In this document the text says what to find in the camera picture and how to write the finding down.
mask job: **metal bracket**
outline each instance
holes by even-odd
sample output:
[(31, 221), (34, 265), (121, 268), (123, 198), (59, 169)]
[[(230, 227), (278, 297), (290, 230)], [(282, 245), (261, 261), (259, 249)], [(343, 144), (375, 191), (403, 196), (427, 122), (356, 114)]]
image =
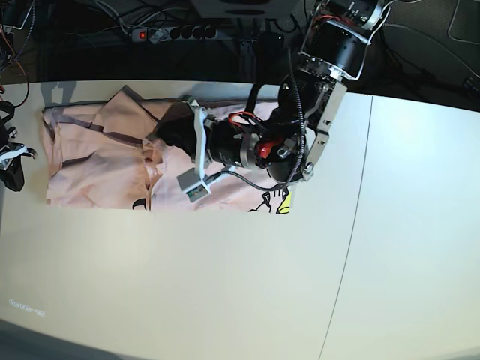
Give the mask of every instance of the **metal bracket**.
[(177, 181), (181, 191), (187, 194), (193, 203), (212, 193), (205, 175), (207, 146), (205, 121), (208, 113), (206, 108), (200, 106), (193, 98), (188, 99), (187, 104), (193, 111), (193, 126), (196, 134), (195, 167), (178, 176)]
[(331, 91), (330, 98), (326, 104), (325, 110), (320, 117), (320, 120), (316, 126), (316, 138), (308, 153), (306, 166), (303, 171), (303, 178), (305, 181), (311, 179), (314, 175), (314, 167), (318, 163), (318, 160), (322, 156), (323, 151), (329, 141), (329, 131), (332, 126), (335, 116), (337, 116), (338, 109), (344, 95), (347, 92), (347, 87), (341, 82), (336, 82), (333, 90)]

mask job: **table surface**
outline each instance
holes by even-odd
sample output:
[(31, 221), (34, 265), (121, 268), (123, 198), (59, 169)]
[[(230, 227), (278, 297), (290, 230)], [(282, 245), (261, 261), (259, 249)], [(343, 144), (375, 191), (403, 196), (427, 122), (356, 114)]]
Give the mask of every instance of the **table surface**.
[[(318, 359), (353, 228), (372, 97), (348, 94), (316, 176), (287, 216), (143, 213), (45, 205), (41, 110), (107, 100), (246, 98), (250, 85), (99, 81), (32, 84), (12, 125), (37, 149), (25, 188), (4, 193), (0, 317), (74, 343), (144, 359)], [(276, 98), (276, 87), (261, 98)], [(6, 86), (14, 103), (24, 85)], [(41, 318), (9, 300), (45, 311)]]
[(373, 99), (322, 360), (480, 359), (479, 134), (477, 112)]
[(48, 208), (41, 110), (124, 84), (144, 98), (250, 89), (78, 82), (60, 84), (62, 99), (34, 84), (13, 124), (40, 156), (23, 161), (24, 191), (4, 194), (0, 318), (143, 359), (479, 357), (480, 114), (347, 94), (287, 216)]

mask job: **garment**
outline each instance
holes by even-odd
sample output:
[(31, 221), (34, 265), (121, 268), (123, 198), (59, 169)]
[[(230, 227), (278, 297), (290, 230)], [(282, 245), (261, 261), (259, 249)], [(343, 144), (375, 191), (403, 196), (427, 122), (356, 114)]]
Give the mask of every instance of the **garment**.
[[(45, 109), (42, 140), (49, 161), (47, 202), (51, 206), (152, 211), (289, 211), (289, 189), (263, 193), (231, 176), (213, 184), (212, 195), (191, 203), (177, 181), (177, 176), (194, 167), (190, 157), (180, 148), (152, 138), (158, 122), (182, 117), (181, 110), (175, 113), (178, 103), (144, 101), (122, 89), (107, 103)], [(219, 119), (245, 107), (204, 105)], [(259, 103), (256, 114), (268, 119), (276, 107), (276, 103)], [(213, 163), (205, 172), (211, 175), (223, 167)], [(260, 186), (275, 185), (266, 171), (237, 172)]]

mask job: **power strip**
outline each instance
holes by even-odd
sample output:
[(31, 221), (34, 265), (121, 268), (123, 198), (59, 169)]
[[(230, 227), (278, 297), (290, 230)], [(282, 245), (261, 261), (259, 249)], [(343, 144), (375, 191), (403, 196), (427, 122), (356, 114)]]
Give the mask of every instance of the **power strip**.
[(159, 28), (148, 39), (152, 44), (157, 44), (166, 41), (231, 40), (232, 37), (214, 28), (188, 26)]

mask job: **cable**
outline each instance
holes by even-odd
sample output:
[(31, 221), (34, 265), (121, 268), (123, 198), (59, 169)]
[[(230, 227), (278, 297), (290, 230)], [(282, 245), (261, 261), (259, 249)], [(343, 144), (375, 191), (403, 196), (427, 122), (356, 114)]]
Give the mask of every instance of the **cable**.
[(16, 54), (15, 61), (18, 60), (18, 58), (22, 55), (23, 50), (25, 49), (26, 44), (29, 42), (30, 36), (32, 35), (33, 32), (33, 26), (35, 24), (35, 0), (31, 3), (31, 24), (30, 24), (30, 29), (28, 30), (28, 34), (25, 38), (25, 41), (23, 41), (23, 45), (20, 48), (19, 52)]
[(146, 19), (144, 19), (140, 24), (138, 25), (135, 25), (136, 27), (140, 27), (142, 26), (143, 24), (147, 23), (151, 18), (155, 18), (158, 14), (162, 14), (164, 16), (164, 19), (162, 20), (158, 20), (158, 21), (166, 21), (167, 20), (167, 17), (168, 16), (171, 16), (170, 14), (167, 13), (167, 11), (172, 11), (172, 10), (176, 10), (176, 11), (190, 11), (190, 8), (188, 7), (168, 7), (167, 9), (163, 9), (163, 10), (159, 10), (159, 11), (156, 11), (152, 14), (150, 14)]
[(400, 25), (400, 24), (385, 24), (386, 27), (389, 28), (396, 28), (396, 29), (402, 29), (402, 30), (407, 30), (408, 32), (412, 32), (413, 34), (421, 35), (424, 38), (427, 38), (428, 40), (434, 42), (437, 44), (439, 47), (442, 47), (447, 53), (452, 55), (454, 58), (456, 58), (465, 68), (468, 69), (473, 75), (478, 77), (480, 79), (480, 75), (478, 75), (460, 56), (455, 54), (453, 51), (451, 51), (448, 47), (440, 43), (437, 39), (431, 37), (429, 34), (425, 34), (423, 31), (419, 31), (415, 28), (410, 28), (409, 26), (406, 25)]
[(290, 18), (292, 19), (293, 23), (295, 24), (295, 27), (297, 28), (300, 35), (303, 36), (303, 30), (302, 30), (302, 27), (300, 26), (297, 18), (292, 13), (290, 14)]
[(281, 189), (285, 188), (284, 184), (277, 184), (274, 187), (261, 187), (261, 186), (255, 184), (255, 183), (253, 183), (252, 181), (248, 180), (244, 176), (238, 174), (237, 172), (234, 172), (234, 171), (223, 170), (223, 171), (218, 172), (215, 175), (216, 176), (217, 175), (235, 176), (236, 178), (238, 178), (238, 179), (242, 180), (243, 182), (245, 182), (246, 184), (250, 185), (252, 188), (256, 188), (257, 190), (264, 191), (266, 193), (268, 193), (270, 191), (278, 191), (278, 190), (281, 190)]
[[(14, 48), (10, 44), (10, 41), (8, 41), (7, 37), (5, 36), (5, 32), (3, 30), (3, 8), (1, 9), (1, 29), (0, 29), (0, 32), (1, 32), (1, 36), (3, 37), (4, 42), (7, 44), (8, 48), (12, 52), (13, 58), (15, 59), (17, 57), (17, 54), (15, 53)], [(27, 93), (25, 95), (25, 98), (23, 99), (23, 101), (21, 103), (13, 106), (13, 107), (17, 108), (17, 107), (21, 107), (27, 101), (27, 99), (29, 98), (29, 95), (30, 95), (30, 79), (29, 79), (29, 75), (26, 73), (22, 64), (20, 64), (19, 61), (15, 61), (15, 64), (17, 64), (19, 66), (20, 70), (23, 72), (23, 75), (25, 75), (25, 79), (26, 79), (26, 82), (27, 82)]]
[(457, 0), (457, 6), (455, 7), (453, 15), (451, 16), (450, 25), (448, 26), (447, 35), (453, 41), (457, 41), (458, 43), (480, 45), (480, 43), (476, 43), (475, 41), (468, 41), (468, 40), (459, 39), (457, 37), (453, 37), (453, 35), (452, 35), (453, 24), (455, 23), (455, 18), (457, 17), (458, 8), (460, 7), (460, 1), (461, 0)]
[(307, 0), (303, 0), (303, 11), (305, 15), (305, 32), (308, 32), (309, 19), (308, 19), (308, 11), (307, 11)]
[(248, 95), (247, 106), (245, 107), (245, 111), (249, 113), (255, 112), (255, 104), (257, 103), (258, 93), (260, 89), (263, 87), (263, 84), (255, 83), (250, 90), (250, 94)]
[(297, 25), (294, 24), (293, 26), (293, 29), (291, 30), (285, 30), (284, 28), (282, 28), (279, 24), (278, 24), (278, 19), (273, 19), (273, 23), (275, 24), (275, 26), (277, 27), (278, 30), (280, 30), (281, 32), (285, 33), (285, 34), (292, 34), (294, 32), (296, 32), (297, 30)]
[(289, 70), (290, 70), (290, 79), (291, 79), (291, 86), (293, 97), (295, 98), (295, 102), (297, 105), (297, 115), (298, 120), (300, 120), (300, 151), (298, 152), (297, 160), (295, 167), (292, 170), (292, 173), (286, 180), (284, 187), (286, 188), (290, 182), (292, 182), (293, 177), (295, 176), (297, 170), (302, 165), (303, 155), (305, 153), (305, 118), (303, 116), (303, 106), (302, 106), (302, 99), (300, 98), (299, 87), (297, 86), (297, 80), (295, 79), (295, 73), (293, 71), (293, 62), (292, 62), (292, 50), (288, 48), (287, 50), (288, 62), (289, 62)]

